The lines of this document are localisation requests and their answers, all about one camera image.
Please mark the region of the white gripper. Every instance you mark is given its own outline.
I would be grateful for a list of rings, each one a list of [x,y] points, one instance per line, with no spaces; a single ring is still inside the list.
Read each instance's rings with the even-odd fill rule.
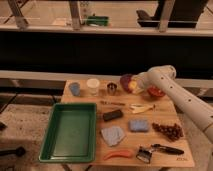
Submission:
[[[133,79],[137,82],[139,88],[133,90],[133,94],[140,94],[146,89],[149,85],[149,79],[146,72],[141,72],[133,76]]]

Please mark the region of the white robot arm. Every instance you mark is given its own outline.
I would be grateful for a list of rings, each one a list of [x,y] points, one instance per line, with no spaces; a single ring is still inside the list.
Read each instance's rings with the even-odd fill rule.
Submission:
[[[172,65],[150,68],[135,75],[140,89],[154,85],[163,91],[213,144],[213,107],[175,82],[176,69]]]

